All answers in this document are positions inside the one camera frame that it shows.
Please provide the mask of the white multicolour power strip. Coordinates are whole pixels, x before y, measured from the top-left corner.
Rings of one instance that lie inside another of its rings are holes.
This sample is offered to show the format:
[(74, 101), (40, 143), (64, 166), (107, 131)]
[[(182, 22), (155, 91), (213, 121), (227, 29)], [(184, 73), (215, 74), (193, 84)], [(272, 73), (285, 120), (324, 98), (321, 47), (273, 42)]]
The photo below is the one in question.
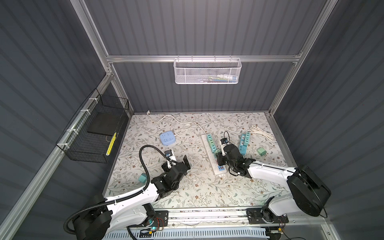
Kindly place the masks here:
[(219, 176), (219, 177), (223, 177), (227, 173), (227, 169), (225, 166), (219, 166), (218, 160), (217, 160), (217, 155), (219, 153), (221, 153), (221, 151), (216, 146), (217, 150), (213, 154), (211, 151), (210, 145), (209, 145), (210, 143), (207, 141), (207, 134), (201, 135), (201, 138), (203, 141), (203, 145), (207, 151), (208, 159), (209, 159), (209, 162), (210, 162), (211, 167), (213, 169), (214, 175)]

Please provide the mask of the teal usb power strip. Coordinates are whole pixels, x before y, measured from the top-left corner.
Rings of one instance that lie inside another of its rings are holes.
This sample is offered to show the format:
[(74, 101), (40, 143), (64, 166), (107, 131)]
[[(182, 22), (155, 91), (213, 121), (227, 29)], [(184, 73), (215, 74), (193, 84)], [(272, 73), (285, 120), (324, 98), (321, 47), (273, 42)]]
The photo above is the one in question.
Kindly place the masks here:
[(247, 147), (250, 143), (250, 138), (251, 138), (250, 132), (246, 132), (245, 134), (241, 135), (240, 144), (239, 144), (239, 151), (243, 157), (246, 155)]

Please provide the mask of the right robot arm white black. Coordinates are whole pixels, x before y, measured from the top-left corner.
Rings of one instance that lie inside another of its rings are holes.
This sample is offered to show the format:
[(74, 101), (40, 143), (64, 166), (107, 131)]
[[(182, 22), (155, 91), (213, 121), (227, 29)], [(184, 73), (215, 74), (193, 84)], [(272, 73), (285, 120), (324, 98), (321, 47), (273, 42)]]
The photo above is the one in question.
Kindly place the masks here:
[(224, 144), (221, 148), (218, 162), (227, 165), (231, 174), (252, 180), (266, 180), (289, 189), (288, 194), (272, 196), (264, 203), (259, 214), (266, 223), (274, 223), (286, 214), (303, 212), (318, 217), (325, 211), (332, 192), (309, 167), (283, 168), (244, 158), (232, 143)]

